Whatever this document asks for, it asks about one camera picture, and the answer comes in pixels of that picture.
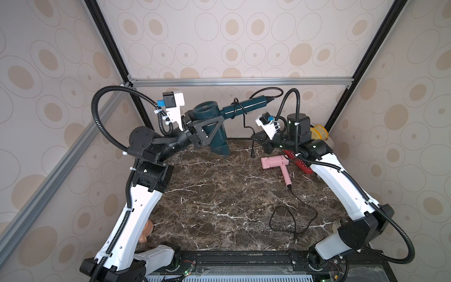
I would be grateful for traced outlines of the dark green hair dryer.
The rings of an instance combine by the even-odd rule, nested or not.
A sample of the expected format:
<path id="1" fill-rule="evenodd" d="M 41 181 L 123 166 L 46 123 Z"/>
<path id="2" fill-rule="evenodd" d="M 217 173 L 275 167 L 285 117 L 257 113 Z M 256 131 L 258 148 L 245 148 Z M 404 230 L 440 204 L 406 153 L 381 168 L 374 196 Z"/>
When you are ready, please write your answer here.
<path id="1" fill-rule="evenodd" d="M 211 152 L 215 154 L 228 156 L 230 149 L 223 126 L 224 121 L 263 108 L 273 100 L 274 98 L 270 96 L 257 96 L 243 102 L 235 100 L 223 109 L 220 109 L 215 101 L 207 101 L 197 105 L 193 109 L 193 127 L 200 143 L 208 146 Z"/>

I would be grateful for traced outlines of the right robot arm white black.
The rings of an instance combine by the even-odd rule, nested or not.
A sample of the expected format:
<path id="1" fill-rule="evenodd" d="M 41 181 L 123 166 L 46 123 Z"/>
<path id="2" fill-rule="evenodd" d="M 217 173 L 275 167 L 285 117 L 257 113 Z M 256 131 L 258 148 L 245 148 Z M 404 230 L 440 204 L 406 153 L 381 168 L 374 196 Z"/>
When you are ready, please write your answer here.
<path id="1" fill-rule="evenodd" d="M 307 259 L 310 268 L 319 271 L 329 259 L 345 256 L 355 250 L 369 251 L 395 264 L 408 264 L 415 258 L 415 248 L 406 232 L 393 220 L 394 210 L 389 204 L 380 204 L 370 196 L 345 170 L 332 149 L 321 139 L 313 139 L 311 123 L 300 112 L 301 95 L 292 88 L 282 92 L 281 105 L 276 115 L 268 113 L 257 118 L 264 130 L 252 136 L 266 153 L 275 148 L 285 151 L 283 159 L 303 162 L 332 190 L 350 217 L 337 231 L 311 246 Z M 403 258 L 386 256 L 367 244 L 392 226 L 403 238 L 408 253 Z"/>

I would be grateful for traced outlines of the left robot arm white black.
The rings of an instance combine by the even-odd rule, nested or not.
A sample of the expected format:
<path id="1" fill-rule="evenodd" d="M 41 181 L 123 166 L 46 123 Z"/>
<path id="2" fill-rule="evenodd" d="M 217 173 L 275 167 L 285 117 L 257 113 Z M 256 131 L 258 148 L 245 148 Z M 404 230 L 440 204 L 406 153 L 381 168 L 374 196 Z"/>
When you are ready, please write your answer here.
<path id="1" fill-rule="evenodd" d="M 180 250 L 173 244 L 161 244 L 140 254 L 135 252 L 173 174 L 173 166 L 166 161 L 190 145 L 210 146 L 225 155 L 227 137 L 223 123 L 236 116 L 237 111 L 232 106 L 220 109 L 216 102 L 207 101 L 182 115 L 179 109 L 184 102 L 182 93 L 166 92 L 153 106 L 159 123 L 177 123 L 178 127 L 156 133 L 141 126 L 130 134 L 129 144 L 123 145 L 105 128 L 98 109 L 101 97 L 116 91 L 144 98 L 141 92 L 124 86 L 103 87 L 92 99 L 93 120 L 102 135 L 123 153 L 133 156 L 135 163 L 126 182 L 126 204 L 119 219 L 101 250 L 95 257 L 85 259 L 80 270 L 93 282 L 142 282 L 162 267 L 175 269 L 180 264 Z"/>

